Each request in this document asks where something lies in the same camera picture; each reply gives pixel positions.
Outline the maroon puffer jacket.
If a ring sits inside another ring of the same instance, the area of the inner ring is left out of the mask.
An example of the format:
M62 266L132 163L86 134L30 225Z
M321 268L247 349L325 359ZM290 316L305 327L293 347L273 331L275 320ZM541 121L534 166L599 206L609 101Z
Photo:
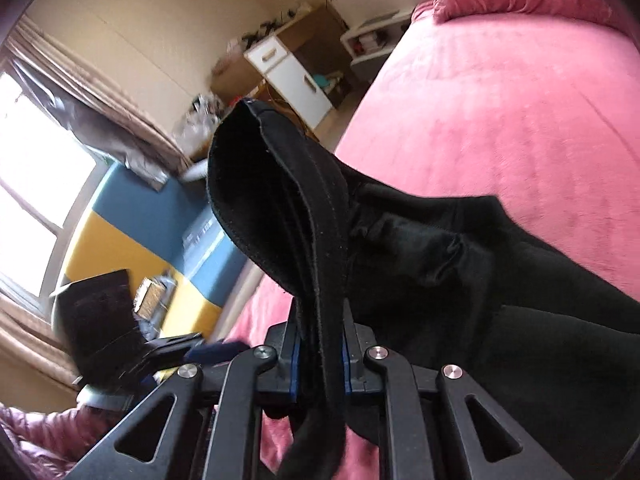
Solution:
M64 479L121 419L89 405L49 414L1 405L1 433L36 479Z

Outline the white bedside shelf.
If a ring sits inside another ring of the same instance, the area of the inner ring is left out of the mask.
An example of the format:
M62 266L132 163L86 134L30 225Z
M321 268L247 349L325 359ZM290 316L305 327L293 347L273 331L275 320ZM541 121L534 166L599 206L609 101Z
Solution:
M411 23L413 8L370 18L350 28L341 43L352 57L350 69L360 81L372 82Z

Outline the beige patterned curtain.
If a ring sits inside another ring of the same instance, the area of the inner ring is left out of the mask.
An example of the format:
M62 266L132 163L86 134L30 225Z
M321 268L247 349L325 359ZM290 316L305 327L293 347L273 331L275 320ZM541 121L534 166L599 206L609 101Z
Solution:
M15 23L2 51L10 74L40 110L154 190L192 166L178 142L115 81L27 16Z

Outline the blue and yellow mat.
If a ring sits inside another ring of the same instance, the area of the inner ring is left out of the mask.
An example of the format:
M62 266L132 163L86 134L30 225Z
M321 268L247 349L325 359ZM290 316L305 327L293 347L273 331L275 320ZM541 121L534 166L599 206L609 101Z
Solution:
M146 278L176 282L160 334L209 336L245 263L210 209L202 180L153 190L132 171L107 170L75 229L60 282L126 269L135 292Z

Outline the white cabinet with drawer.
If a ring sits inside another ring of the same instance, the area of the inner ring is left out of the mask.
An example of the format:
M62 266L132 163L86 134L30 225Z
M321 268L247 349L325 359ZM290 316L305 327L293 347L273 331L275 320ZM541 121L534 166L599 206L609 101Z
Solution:
M304 124L314 131L333 106L296 56L277 36L246 50L244 58L275 88Z

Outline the bright window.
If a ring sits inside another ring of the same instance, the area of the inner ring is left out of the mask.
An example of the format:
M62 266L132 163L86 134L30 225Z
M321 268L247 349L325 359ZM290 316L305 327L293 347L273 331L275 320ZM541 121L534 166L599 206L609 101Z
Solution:
M43 308L106 166L1 75L1 285Z

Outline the black pants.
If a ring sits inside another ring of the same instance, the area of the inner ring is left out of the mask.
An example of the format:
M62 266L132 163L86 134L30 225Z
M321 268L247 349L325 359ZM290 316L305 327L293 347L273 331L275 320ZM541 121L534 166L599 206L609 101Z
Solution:
M243 100L208 156L214 213L294 299L308 356L281 476L327 479L347 430L345 312L423 367L467 370L572 477L639 474L639 305L513 222L494 196L422 198Z

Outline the pink fleece bed sheet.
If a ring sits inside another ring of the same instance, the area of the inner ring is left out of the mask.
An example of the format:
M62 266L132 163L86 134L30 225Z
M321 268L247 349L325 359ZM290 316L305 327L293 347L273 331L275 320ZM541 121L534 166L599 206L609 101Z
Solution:
M494 196L524 231L639 304L639 53L620 32L549 15L438 24L419 12L330 153L408 195ZM242 316L250 341L287 318L297 327L293 297L266 278L279 297ZM307 356L302 339L295 404L264 422L262 456L279 479L318 479L281 476ZM328 479L378 478L374 408L346 401L372 413L375 436L347 430Z

